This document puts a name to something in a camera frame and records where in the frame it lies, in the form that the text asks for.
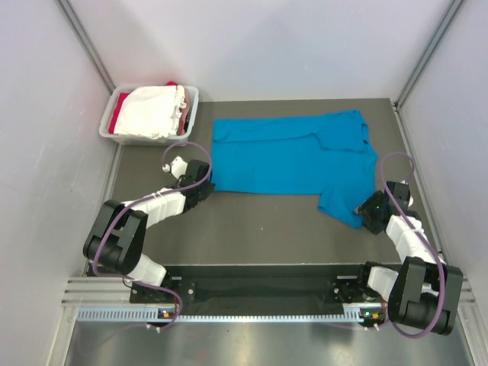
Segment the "blue t shirt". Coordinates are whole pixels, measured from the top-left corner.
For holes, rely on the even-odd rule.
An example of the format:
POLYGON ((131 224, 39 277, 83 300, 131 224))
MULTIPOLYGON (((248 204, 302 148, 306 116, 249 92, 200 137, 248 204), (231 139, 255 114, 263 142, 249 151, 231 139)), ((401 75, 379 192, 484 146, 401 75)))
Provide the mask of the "blue t shirt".
POLYGON ((378 155, 358 110, 216 119, 211 158, 217 191, 316 195, 320 212, 355 229, 355 209, 375 191, 378 155))

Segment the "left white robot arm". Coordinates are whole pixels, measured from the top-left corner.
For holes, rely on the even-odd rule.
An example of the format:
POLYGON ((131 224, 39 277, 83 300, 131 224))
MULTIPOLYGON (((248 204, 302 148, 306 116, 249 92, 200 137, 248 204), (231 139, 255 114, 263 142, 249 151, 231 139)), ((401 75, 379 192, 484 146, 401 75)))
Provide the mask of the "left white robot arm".
POLYGON ((95 275, 103 270, 146 287, 156 302, 171 296, 182 302, 173 291, 168 270, 143 254, 146 230, 170 217, 176 217, 206 200, 214 189, 210 182, 211 164, 192 159, 175 158, 163 167, 175 178, 168 188, 135 201, 105 201, 83 246, 83 255, 91 262, 95 275))

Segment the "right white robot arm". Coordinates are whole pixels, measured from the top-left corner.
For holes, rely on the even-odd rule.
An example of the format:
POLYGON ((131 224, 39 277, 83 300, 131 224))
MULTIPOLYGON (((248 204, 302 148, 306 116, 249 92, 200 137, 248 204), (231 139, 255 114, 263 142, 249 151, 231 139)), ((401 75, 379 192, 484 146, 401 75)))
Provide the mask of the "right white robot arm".
POLYGON ((364 301, 384 300, 394 325, 447 336, 454 328, 463 274, 426 247, 429 241, 412 203, 407 183, 388 181, 384 191, 355 210, 364 228, 387 234, 402 262, 398 270, 366 262, 355 290, 364 301))

